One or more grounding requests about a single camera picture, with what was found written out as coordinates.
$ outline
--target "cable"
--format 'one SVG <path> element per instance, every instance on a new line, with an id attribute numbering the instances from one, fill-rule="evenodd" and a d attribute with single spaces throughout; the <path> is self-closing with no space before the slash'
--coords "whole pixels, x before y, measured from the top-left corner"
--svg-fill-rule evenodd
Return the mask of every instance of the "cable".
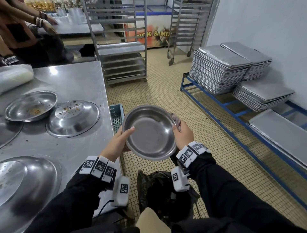
<path id="1" fill-rule="evenodd" d="M 200 216 L 200 213 L 199 213 L 199 209 L 198 209 L 198 205 L 197 205 L 197 203 L 195 203 L 195 204 L 196 204 L 196 209 L 197 209 L 198 217 L 201 219 L 201 216 Z"/>
<path id="2" fill-rule="evenodd" d="M 114 200 L 109 200 L 109 201 L 107 201 L 107 202 L 104 204 L 104 206 L 103 206 L 103 207 L 101 208 L 101 210 L 99 211 L 99 214 L 97 215 L 96 220 L 95 220 L 95 222 L 93 223 L 93 225 L 96 224 L 96 222 L 97 222 L 97 220 L 98 220 L 98 217 L 100 216 L 100 214 L 101 214 L 103 208 L 105 208 L 106 205 L 107 205 L 108 203 L 110 203 L 110 202 L 114 202 Z"/>

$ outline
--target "black trash bag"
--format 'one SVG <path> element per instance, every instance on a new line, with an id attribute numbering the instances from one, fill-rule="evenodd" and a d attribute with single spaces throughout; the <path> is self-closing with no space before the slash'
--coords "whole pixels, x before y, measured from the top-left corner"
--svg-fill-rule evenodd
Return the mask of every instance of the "black trash bag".
<path id="1" fill-rule="evenodd" d="M 199 198 L 199 194 L 192 187 L 185 192 L 176 192 L 170 172 L 160 171 L 146 175 L 143 171 L 138 171 L 140 212 L 149 207 L 168 226 L 193 218 L 193 204 Z"/>

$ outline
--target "white wall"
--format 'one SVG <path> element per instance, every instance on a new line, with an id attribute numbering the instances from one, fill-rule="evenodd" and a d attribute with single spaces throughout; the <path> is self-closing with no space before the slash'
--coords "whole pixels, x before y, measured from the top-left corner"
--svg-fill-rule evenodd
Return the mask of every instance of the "white wall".
<path id="1" fill-rule="evenodd" d="M 220 0 L 207 45 L 230 41 L 271 56 L 267 78 L 307 109 L 307 0 Z"/>

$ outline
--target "tiled floor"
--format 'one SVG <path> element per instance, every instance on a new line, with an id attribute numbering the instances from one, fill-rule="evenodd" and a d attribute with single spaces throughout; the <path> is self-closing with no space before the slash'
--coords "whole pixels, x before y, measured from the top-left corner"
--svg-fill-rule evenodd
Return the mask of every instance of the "tiled floor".
<path id="1" fill-rule="evenodd" d="M 288 219 L 307 229 L 307 212 L 210 116 L 186 94 L 179 91 L 182 74 L 189 72 L 192 59 L 187 58 L 183 52 L 177 51 L 175 64 L 169 66 L 166 52 L 167 49 L 148 50 L 148 82 L 133 81 L 107 88 L 109 103 L 122 103 L 125 113 L 141 104 L 158 105 L 169 112 L 176 113 L 194 131 L 195 140 L 203 142 L 210 148 L 220 166 Z M 307 187 L 306 182 L 302 181 L 284 162 L 204 93 L 197 90 L 191 90 L 191 93 L 259 158 L 271 164 L 270 167 L 276 173 L 288 180 L 293 189 L 299 190 L 303 195 L 301 198 L 306 198 L 307 192 L 303 188 Z M 132 181 L 129 204 L 139 215 L 136 183 L 138 170 L 141 169 L 144 173 L 150 174 L 154 171 L 170 171 L 174 165 L 170 159 L 153 162 L 137 157 L 131 152 L 123 154 L 121 162 L 125 175 Z M 198 191 L 196 184 L 192 182 L 192 185 Z M 199 200 L 198 206 L 202 217 L 206 217 L 207 213 L 202 200 Z"/>

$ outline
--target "cart wheel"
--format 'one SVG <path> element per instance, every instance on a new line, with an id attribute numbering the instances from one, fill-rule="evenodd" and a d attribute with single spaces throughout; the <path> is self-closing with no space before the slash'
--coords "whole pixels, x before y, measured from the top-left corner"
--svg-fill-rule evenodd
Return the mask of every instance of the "cart wheel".
<path id="1" fill-rule="evenodd" d="M 171 60 L 169 60 L 169 65 L 173 65 L 174 64 L 174 59 L 172 58 Z"/>

